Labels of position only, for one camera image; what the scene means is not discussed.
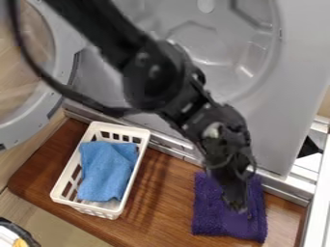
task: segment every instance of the wooden surface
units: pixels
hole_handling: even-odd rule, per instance
[[[193,176],[199,168],[154,150],[146,152],[120,219],[84,215],[53,203],[49,192],[86,127],[67,121],[13,175],[10,190],[115,246],[260,246],[230,237],[193,236]],[[294,246],[305,208],[268,194],[265,199],[269,235],[263,246]]]

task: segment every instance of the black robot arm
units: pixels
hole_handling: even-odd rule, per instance
[[[204,155],[207,171],[224,186],[228,205],[244,209],[247,179],[256,170],[247,124],[232,106],[212,99],[204,87],[205,75],[184,49],[169,41],[154,41],[109,0],[45,2],[123,75],[125,97],[135,110],[109,108],[58,85],[31,58],[20,35],[16,1],[8,0],[17,45],[33,71],[59,93],[104,114],[119,117],[136,110],[157,114]],[[252,174],[247,171],[250,165]]]

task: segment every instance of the white plastic basket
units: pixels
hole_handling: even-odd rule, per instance
[[[130,190],[138,173],[141,160],[148,146],[151,133],[146,129],[122,125],[92,122],[85,135],[75,149],[65,170],[50,192],[51,199],[59,204],[68,205],[82,213],[117,219],[123,212]],[[84,142],[106,141],[111,143],[136,143],[139,157],[129,179],[123,199],[119,202],[111,200],[106,203],[80,201],[77,199],[77,189],[82,182],[79,146]]]

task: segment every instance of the blue cloth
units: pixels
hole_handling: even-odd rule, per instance
[[[138,158],[136,144],[91,142],[81,144],[79,150],[83,181],[78,188],[78,199],[120,201]]]

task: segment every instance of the purple towel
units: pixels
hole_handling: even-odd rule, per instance
[[[261,178],[254,176],[249,180],[247,212],[238,214],[229,209],[221,200],[221,194],[222,189],[213,178],[196,173],[192,233],[227,235],[264,243],[268,230]]]

